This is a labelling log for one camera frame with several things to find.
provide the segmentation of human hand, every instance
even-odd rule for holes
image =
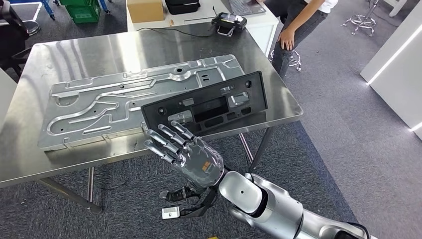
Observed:
[[[293,47],[295,46],[295,31],[286,28],[284,31],[280,32],[277,41],[280,41],[281,49],[293,50]]]

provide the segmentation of black bag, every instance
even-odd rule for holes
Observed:
[[[201,6],[199,0],[165,0],[171,15],[178,15],[198,11]]]

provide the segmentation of hand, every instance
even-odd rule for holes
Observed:
[[[293,50],[293,47],[295,46],[295,31],[286,28],[284,31],[280,32],[277,41],[280,41],[281,49]]]
[[[171,154],[159,149],[152,140],[145,141],[144,145],[162,159],[171,163],[177,171],[193,183],[198,191],[215,185],[224,171],[223,158],[201,137],[194,136],[178,122],[172,121],[170,124],[187,140],[162,124],[158,125],[158,128],[174,140],[177,146],[151,129],[146,134],[161,143]]]

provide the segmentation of stainless steel table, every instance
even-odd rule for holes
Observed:
[[[184,32],[208,35],[208,23],[176,27]],[[233,54],[245,73],[262,71],[268,110],[235,121],[214,131],[206,140],[240,134],[250,162],[257,160],[241,133],[267,128],[255,155],[260,158],[273,126],[298,120],[303,111],[247,30],[232,38],[213,35],[198,38],[176,31],[152,30],[73,39],[33,46],[0,133],[0,187],[38,180],[57,193],[100,212],[92,203],[94,166],[148,154],[143,133],[74,148],[44,152],[38,136],[51,85],[75,79]],[[90,168],[88,198],[83,198],[51,176]]]

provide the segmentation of robotic arm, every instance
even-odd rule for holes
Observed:
[[[147,132],[171,153],[162,151],[151,140],[145,141],[145,146],[185,175],[189,185],[176,192],[162,192],[160,197],[176,202],[200,197],[207,188],[210,192],[195,208],[163,209],[164,219],[200,217],[220,193],[231,202],[229,210],[235,218],[278,239],[376,239],[357,224],[330,220],[303,209],[286,190],[258,175],[247,173],[243,176],[225,168],[220,154],[200,137],[176,121],[172,121],[171,126],[187,139],[162,124],[158,128],[179,146],[153,130]]]

